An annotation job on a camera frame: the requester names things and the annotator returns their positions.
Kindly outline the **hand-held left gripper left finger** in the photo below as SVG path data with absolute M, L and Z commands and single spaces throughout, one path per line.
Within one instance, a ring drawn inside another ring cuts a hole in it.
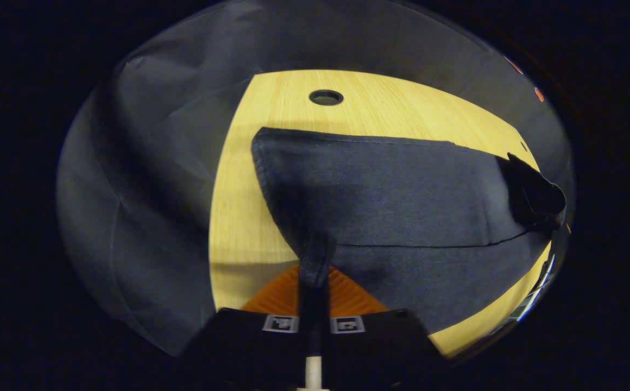
M 242 308 L 218 310 L 182 354 L 182 374 L 200 390 L 295 390 L 305 364 L 296 266 Z

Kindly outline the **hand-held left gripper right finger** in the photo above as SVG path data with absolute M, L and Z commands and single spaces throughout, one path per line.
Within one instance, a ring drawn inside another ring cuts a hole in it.
M 335 268 L 329 269 L 329 293 L 326 389 L 425 390 L 448 370 L 448 360 L 412 310 L 386 309 Z

